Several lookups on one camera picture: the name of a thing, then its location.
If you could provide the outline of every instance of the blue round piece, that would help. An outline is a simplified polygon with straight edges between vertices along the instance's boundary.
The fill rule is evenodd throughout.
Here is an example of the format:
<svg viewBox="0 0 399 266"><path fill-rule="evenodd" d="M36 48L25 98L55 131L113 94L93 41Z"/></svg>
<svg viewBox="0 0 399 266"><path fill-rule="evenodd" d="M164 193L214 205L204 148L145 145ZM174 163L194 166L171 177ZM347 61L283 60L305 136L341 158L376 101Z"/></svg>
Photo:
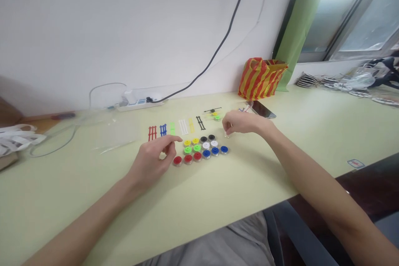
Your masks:
<svg viewBox="0 0 399 266"><path fill-rule="evenodd" d="M203 152L202 152L202 157L203 157L205 160L208 160L209 158L211 158L211 152L208 151L208 150L203 151Z"/></svg>
<svg viewBox="0 0 399 266"><path fill-rule="evenodd" d="M212 148L212 156L217 157L219 155L219 149L218 148Z"/></svg>
<svg viewBox="0 0 399 266"><path fill-rule="evenodd" d="M226 155L228 153L228 151L229 151L229 148L226 147L226 146L222 146L220 148L220 151L222 152L222 154Z"/></svg>

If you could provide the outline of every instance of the gray pants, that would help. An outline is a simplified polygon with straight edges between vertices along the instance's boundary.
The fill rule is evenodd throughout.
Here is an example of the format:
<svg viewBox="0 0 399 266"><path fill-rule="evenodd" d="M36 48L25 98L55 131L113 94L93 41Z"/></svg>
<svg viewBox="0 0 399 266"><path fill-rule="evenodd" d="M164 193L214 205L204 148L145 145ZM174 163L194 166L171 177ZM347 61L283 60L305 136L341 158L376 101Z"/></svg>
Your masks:
<svg viewBox="0 0 399 266"><path fill-rule="evenodd" d="M263 213L255 213L142 263L174 265L274 266Z"/></svg>

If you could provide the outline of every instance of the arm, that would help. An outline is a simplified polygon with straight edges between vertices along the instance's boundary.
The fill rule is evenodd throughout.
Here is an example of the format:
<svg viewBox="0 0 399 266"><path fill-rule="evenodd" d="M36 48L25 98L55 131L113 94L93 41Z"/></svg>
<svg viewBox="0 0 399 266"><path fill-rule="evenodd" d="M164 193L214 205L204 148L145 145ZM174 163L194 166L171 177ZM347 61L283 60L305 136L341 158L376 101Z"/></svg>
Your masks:
<svg viewBox="0 0 399 266"><path fill-rule="evenodd" d="M231 111L223 119L223 127L228 135L255 132L263 137L294 186L320 213L356 265L397 265L398 249L341 185L273 122L256 114Z"/></svg>
<svg viewBox="0 0 399 266"><path fill-rule="evenodd" d="M81 265L119 213L168 170L175 141L182 139L167 135L142 144L127 175L23 265ZM163 160L161 152L166 153Z"/></svg>

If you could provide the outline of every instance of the red round piece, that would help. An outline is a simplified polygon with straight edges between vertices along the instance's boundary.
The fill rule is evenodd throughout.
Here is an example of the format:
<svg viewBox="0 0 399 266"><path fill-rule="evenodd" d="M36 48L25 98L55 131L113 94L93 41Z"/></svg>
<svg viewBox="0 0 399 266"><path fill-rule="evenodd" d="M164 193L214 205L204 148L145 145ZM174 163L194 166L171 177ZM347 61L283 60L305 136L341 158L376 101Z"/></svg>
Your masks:
<svg viewBox="0 0 399 266"><path fill-rule="evenodd" d="M191 155L184 156L184 161L185 162L190 162L191 160L192 160L192 156Z"/></svg>
<svg viewBox="0 0 399 266"><path fill-rule="evenodd" d="M195 153L194 154L194 160L199 160L202 158L202 154L201 153Z"/></svg>
<svg viewBox="0 0 399 266"><path fill-rule="evenodd" d="M182 158L180 157L180 156L176 156L175 158L174 158L174 160L173 160L173 163L174 164L179 164L179 163L181 163L182 162Z"/></svg>

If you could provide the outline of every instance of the green plastic stick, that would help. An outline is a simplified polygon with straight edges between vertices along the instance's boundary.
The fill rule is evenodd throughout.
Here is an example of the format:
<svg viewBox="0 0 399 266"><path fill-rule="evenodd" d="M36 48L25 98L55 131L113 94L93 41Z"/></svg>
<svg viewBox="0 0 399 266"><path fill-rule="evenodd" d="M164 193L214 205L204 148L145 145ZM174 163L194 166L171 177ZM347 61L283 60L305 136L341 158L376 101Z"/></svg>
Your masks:
<svg viewBox="0 0 399 266"><path fill-rule="evenodd" d="M170 123L170 134L175 135L175 123Z"/></svg>

